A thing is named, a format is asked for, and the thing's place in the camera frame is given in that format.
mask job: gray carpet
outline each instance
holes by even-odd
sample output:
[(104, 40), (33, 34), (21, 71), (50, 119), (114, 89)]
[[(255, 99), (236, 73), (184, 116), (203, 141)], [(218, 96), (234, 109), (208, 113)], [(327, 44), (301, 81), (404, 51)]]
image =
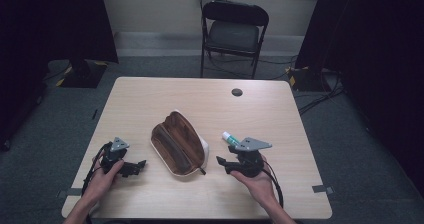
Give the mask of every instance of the gray carpet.
[[(262, 59), (290, 61), (290, 57)], [(60, 76), (46, 81), (43, 102), (11, 139), (11, 150), (0, 153), (0, 223), (63, 221), (64, 199), (56, 194), (71, 186), (116, 78), (197, 78), (199, 63), (199, 57), (122, 57), (120, 64), (107, 68), (96, 89), (57, 88)], [(51, 62), (51, 74), (66, 65), (66, 61)], [(216, 65), (233, 72), (248, 74), (251, 70), (248, 62)], [(256, 79), (276, 78), (288, 66), (261, 62)], [(218, 68), (210, 63), (208, 67)], [(205, 78), (239, 76), (205, 70)], [(302, 107), (322, 93), (293, 94)], [(346, 95), (319, 104), (303, 114), (302, 120), (323, 182), (336, 191), (329, 195), (333, 209), (329, 220), (303, 223), (424, 223), (423, 200), (396, 160), (368, 134)]]

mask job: chair backrest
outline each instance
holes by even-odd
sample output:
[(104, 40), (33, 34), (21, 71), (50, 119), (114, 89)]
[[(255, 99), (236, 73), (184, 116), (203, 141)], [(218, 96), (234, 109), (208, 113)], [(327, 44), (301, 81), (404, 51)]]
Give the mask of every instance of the chair backrest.
[(215, 0), (203, 7), (203, 18), (267, 27), (268, 13), (259, 6), (245, 3)]

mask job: chair seat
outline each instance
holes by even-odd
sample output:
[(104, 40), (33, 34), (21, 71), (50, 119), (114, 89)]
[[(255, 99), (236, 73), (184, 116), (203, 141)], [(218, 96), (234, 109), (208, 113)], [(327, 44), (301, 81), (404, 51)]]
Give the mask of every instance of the chair seat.
[(206, 47), (255, 53), (258, 49), (257, 26), (215, 21), (212, 23)]

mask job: chair leg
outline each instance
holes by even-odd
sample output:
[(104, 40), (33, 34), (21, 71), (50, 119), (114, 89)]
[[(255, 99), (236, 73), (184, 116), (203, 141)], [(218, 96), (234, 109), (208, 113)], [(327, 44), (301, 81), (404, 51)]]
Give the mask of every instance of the chair leg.
[(252, 62), (253, 64), (252, 79), (255, 79), (256, 67), (258, 66), (258, 60), (259, 60), (259, 57), (255, 57)]
[(200, 61), (200, 78), (203, 78), (203, 64), (205, 61), (205, 50), (202, 48), (202, 58)]

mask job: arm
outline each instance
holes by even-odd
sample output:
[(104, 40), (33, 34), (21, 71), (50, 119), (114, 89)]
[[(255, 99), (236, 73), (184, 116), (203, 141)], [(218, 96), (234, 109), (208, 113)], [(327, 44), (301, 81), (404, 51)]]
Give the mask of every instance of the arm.
[[(90, 212), (91, 208), (106, 194), (112, 185), (113, 179), (124, 165), (124, 161), (120, 160), (115, 163), (107, 174), (104, 174), (103, 170), (97, 170), (94, 172), (91, 178), (90, 184), (85, 190), (84, 195), (75, 204), (72, 211), (69, 213), (63, 224), (82, 224), (85, 218)], [(97, 161), (95, 169), (100, 167), (100, 162)]]
[[(265, 170), (269, 172), (267, 165), (265, 165)], [(230, 174), (247, 187), (252, 197), (265, 209), (274, 223), (295, 223), (278, 203), (274, 195), (271, 178), (264, 172), (254, 178), (246, 177), (238, 171), (232, 171)]]

